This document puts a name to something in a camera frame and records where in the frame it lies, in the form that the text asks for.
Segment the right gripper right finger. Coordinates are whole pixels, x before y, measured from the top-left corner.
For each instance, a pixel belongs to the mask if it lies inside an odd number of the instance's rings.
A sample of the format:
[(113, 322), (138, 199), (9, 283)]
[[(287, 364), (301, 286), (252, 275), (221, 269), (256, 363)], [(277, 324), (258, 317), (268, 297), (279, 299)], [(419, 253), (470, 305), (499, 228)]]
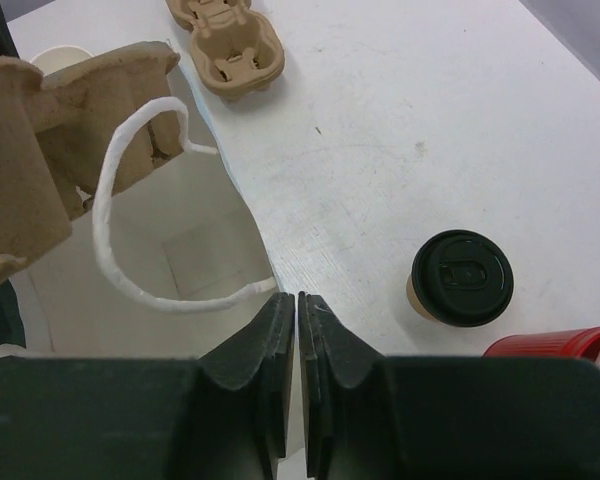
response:
[(314, 479), (600, 479), (600, 369), (551, 357), (385, 356), (298, 298)]

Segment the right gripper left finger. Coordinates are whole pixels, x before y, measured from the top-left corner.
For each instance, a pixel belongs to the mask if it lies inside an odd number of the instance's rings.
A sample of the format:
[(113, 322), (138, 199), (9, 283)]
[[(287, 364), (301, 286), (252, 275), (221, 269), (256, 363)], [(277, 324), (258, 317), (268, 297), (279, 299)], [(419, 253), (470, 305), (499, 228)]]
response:
[(273, 479), (295, 299), (200, 358), (0, 358), (0, 479)]

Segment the brown paper coffee cup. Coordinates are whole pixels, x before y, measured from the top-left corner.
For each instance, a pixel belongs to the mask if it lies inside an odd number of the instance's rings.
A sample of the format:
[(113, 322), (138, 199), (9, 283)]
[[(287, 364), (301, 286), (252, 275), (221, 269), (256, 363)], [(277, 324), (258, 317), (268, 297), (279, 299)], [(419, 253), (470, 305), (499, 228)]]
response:
[(413, 283), (413, 275), (410, 274), (408, 276), (407, 282), (406, 282), (406, 297), (407, 300), (409, 302), (409, 304), (411, 305), (411, 307), (413, 308), (413, 310), (421, 317), (428, 319), (430, 321), (436, 322), (438, 320), (437, 317), (435, 317), (429, 310), (427, 310), (425, 308), (425, 305), (421, 302), (420, 298), (418, 297), (415, 288), (414, 288), (414, 283)]

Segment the light blue paper bag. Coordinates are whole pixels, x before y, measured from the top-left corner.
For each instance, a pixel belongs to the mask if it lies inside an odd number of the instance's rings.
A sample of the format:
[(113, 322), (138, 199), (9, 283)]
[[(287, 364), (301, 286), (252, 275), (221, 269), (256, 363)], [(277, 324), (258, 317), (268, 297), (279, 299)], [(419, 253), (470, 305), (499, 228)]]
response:
[[(256, 222), (217, 156), (180, 155), (117, 195), (111, 243), (124, 273), (157, 297), (225, 297), (272, 274)], [(11, 284), (25, 343), (0, 340), (0, 356), (201, 356), (268, 300), (260, 293), (228, 310), (193, 315), (136, 304), (99, 271), (89, 216)]]

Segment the black plastic cup lid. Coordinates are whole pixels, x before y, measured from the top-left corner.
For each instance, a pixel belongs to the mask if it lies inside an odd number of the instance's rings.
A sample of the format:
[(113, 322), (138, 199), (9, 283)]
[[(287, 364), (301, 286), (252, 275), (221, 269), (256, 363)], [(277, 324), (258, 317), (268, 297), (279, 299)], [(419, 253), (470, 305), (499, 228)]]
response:
[(475, 328), (498, 318), (514, 292), (514, 275), (504, 252), (468, 230), (447, 230), (417, 251), (410, 274), (415, 291), (437, 322)]

